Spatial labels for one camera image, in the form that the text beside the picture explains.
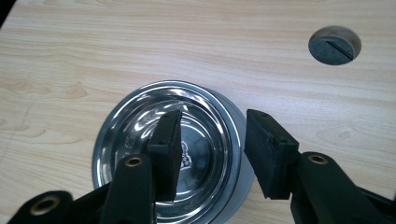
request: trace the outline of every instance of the light wood tabletop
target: light wood tabletop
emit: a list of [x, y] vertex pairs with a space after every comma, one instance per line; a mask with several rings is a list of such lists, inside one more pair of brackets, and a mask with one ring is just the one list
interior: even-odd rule
[[[356, 185], [396, 190], [396, 1], [19, 0], [0, 31], [0, 223], [49, 190], [91, 190], [92, 150], [128, 93], [175, 79], [264, 111]], [[361, 39], [327, 65], [311, 35]], [[293, 223], [256, 180], [229, 223]]]

